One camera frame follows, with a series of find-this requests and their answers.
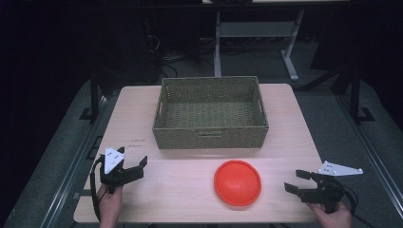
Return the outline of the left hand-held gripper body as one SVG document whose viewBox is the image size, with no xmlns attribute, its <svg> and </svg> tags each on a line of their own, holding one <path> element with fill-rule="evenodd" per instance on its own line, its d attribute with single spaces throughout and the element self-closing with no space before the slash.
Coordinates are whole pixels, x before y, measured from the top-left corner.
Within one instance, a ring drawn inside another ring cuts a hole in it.
<svg viewBox="0 0 403 228">
<path fill-rule="evenodd" d="M 110 194 L 113 194 L 117 187 L 144 177 L 144 167 L 140 165 L 124 169 L 125 154 L 121 154 L 117 150 L 107 147 L 102 156 L 101 183 L 108 187 Z"/>
</svg>

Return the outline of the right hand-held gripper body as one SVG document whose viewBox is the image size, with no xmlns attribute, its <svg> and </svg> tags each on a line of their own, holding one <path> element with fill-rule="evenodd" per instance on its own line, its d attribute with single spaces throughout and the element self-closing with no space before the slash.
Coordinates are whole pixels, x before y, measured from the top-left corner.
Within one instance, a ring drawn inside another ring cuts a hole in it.
<svg viewBox="0 0 403 228">
<path fill-rule="evenodd" d="M 325 161 L 316 173 L 311 173 L 311 180 L 317 184 L 317 188 L 299 189 L 298 197 L 302 202 L 322 204 L 325 206 L 325 212 L 332 214 L 336 210 L 336 205 L 346 197 L 350 202 L 351 213 L 355 212 L 358 206 L 357 194 L 350 187 L 338 181 L 336 177 L 363 175 L 362 168 Z"/>
</svg>

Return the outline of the red round plastic disc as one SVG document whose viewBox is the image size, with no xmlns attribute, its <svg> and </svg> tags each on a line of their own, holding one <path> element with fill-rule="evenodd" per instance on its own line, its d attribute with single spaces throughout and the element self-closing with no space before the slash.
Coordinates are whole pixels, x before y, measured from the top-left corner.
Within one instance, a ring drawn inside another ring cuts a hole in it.
<svg viewBox="0 0 403 228">
<path fill-rule="evenodd" d="M 246 161 L 226 161 L 215 172 L 214 188 L 231 206 L 249 206 L 259 197 L 259 172 Z"/>
</svg>

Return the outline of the green woven basket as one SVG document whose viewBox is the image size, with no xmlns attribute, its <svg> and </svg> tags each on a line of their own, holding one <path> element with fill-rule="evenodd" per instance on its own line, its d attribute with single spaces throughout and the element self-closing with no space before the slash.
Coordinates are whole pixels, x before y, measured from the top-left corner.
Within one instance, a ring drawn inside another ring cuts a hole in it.
<svg viewBox="0 0 403 228">
<path fill-rule="evenodd" d="M 166 78 L 152 126 L 161 149 L 260 148 L 268 129 L 255 76 Z"/>
</svg>

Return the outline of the person's right hand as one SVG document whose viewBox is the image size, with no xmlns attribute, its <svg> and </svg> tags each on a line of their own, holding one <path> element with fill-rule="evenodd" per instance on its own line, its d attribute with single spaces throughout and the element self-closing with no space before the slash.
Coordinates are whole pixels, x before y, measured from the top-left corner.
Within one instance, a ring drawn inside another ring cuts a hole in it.
<svg viewBox="0 0 403 228">
<path fill-rule="evenodd" d="M 336 206 L 332 214 L 327 214 L 321 204 L 308 203 L 307 206 L 316 215 L 322 228 L 352 228 L 352 214 L 343 202 Z"/>
</svg>

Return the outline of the person's left hand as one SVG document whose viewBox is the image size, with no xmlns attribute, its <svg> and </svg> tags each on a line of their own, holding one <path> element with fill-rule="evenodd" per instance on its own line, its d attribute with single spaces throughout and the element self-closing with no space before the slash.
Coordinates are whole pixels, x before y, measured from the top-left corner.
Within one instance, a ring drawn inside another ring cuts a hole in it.
<svg viewBox="0 0 403 228">
<path fill-rule="evenodd" d="M 117 228 L 123 210 L 123 187 L 117 187 L 113 194 L 102 184 L 97 192 L 100 211 L 100 228 Z"/>
</svg>

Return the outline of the black metal stand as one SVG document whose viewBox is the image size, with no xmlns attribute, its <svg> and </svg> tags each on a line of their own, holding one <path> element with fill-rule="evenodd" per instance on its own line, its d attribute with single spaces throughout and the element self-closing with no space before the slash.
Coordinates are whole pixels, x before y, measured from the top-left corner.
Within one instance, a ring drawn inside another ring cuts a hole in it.
<svg viewBox="0 0 403 228">
<path fill-rule="evenodd" d="M 362 122 L 373 122 L 374 116 L 367 107 L 359 105 L 360 77 L 357 69 L 353 70 L 351 83 L 350 115 L 354 122 L 361 125 Z"/>
<path fill-rule="evenodd" d="M 93 124 L 99 114 L 99 97 L 96 72 L 90 77 L 90 107 L 82 111 L 80 120 L 90 120 Z"/>
</svg>

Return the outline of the grey metal floor rail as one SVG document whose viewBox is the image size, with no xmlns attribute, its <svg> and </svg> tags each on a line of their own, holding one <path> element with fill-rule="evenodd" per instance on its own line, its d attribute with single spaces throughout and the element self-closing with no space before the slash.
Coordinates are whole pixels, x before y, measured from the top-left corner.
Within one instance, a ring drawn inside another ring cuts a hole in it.
<svg viewBox="0 0 403 228">
<path fill-rule="evenodd" d="M 49 147 L 46 170 L 51 177 L 48 183 L 53 183 L 55 189 L 41 218 L 40 228 L 55 228 L 66 203 L 75 193 L 81 193 L 86 182 L 92 165 L 91 154 L 95 151 L 94 144 L 104 131 L 99 119 L 104 117 L 108 100 L 101 96 L 91 104 L 98 110 L 96 117 L 92 118 L 89 105 L 80 107 L 75 104 L 66 119 L 62 120 Z"/>
<path fill-rule="evenodd" d="M 374 123 L 374 116 L 371 114 L 367 107 L 360 107 L 358 109 L 358 116 L 355 117 L 350 110 L 350 105 L 342 96 L 336 95 L 336 101 L 340 106 L 342 112 L 346 116 L 349 125 L 356 133 L 360 143 L 363 145 L 368 160 L 373 167 L 378 179 L 380 180 L 383 188 L 385 189 L 390 201 L 393 204 L 397 214 L 403 220 L 403 191 L 398 187 L 394 181 L 393 176 L 387 169 L 384 162 L 379 157 L 374 145 L 370 142 L 370 138 L 362 127 L 363 123 Z"/>
</svg>

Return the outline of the grey metal desk frame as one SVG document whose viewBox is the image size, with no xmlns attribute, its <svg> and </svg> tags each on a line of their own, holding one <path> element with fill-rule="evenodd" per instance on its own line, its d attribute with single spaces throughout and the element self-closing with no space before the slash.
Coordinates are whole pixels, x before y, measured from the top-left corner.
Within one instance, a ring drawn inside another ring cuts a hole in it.
<svg viewBox="0 0 403 228">
<path fill-rule="evenodd" d="M 279 22 L 222 22 L 221 13 L 216 13 L 214 76 L 221 77 L 221 38 L 288 38 L 289 45 L 280 54 L 293 82 L 298 80 L 291 54 L 297 39 L 304 11 L 297 13 L 294 21 Z"/>
</svg>

